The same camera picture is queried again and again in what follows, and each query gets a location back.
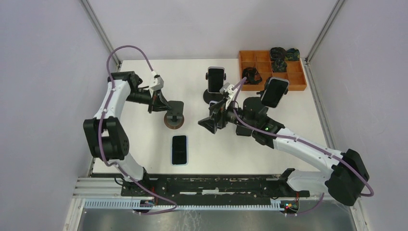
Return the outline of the brown base phone stand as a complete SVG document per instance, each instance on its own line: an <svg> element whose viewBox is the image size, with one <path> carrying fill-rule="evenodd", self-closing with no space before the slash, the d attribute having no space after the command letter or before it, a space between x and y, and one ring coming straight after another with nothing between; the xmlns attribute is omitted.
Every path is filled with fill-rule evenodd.
<svg viewBox="0 0 408 231"><path fill-rule="evenodd" d="M179 129L184 124L184 102L182 101L169 101L169 110L167 110L164 123L169 129Z"/></svg>

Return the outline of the blue case phone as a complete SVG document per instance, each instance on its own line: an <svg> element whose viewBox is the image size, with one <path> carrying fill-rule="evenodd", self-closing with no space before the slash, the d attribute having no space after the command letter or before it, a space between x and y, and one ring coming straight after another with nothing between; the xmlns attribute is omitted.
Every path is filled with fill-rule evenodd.
<svg viewBox="0 0 408 231"><path fill-rule="evenodd" d="M172 137L171 164L184 166L188 163L188 139L186 135Z"/></svg>

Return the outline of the lilac case phone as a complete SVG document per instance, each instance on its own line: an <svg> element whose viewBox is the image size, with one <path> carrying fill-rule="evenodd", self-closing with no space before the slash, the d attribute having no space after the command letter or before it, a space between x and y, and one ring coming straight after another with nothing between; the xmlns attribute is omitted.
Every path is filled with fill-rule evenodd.
<svg viewBox="0 0 408 231"><path fill-rule="evenodd" d="M223 101L210 101L209 102L209 111L218 111L220 108L223 106L224 102Z"/></svg>

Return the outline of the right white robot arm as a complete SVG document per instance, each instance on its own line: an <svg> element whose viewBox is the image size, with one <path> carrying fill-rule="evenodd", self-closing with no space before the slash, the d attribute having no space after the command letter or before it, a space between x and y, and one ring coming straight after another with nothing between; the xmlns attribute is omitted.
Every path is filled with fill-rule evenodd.
<svg viewBox="0 0 408 231"><path fill-rule="evenodd" d="M235 124L236 135L251 136L260 145L291 154L317 169L289 170L287 177L278 183L283 196L296 191L328 193L346 206L353 206L359 197L373 196L368 185L369 173L357 151L342 152L311 142L268 117L267 111L258 97L245 99L242 108L226 106L226 100L222 100L211 105L209 117L198 124L213 134L228 123Z"/></svg>

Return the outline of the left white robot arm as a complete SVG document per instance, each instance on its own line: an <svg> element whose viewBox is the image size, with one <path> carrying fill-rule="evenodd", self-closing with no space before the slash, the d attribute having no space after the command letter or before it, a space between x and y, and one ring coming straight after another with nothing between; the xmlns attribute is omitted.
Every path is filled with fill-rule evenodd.
<svg viewBox="0 0 408 231"><path fill-rule="evenodd" d="M100 109L92 119L83 122L87 143L94 158L106 166L114 166L139 196L151 191L146 169L131 156L128 136L120 123L126 101L148 106L148 112L171 111L172 107L162 95L164 81L155 71L148 86L141 87L142 79L133 71L111 73L108 88Z"/></svg>

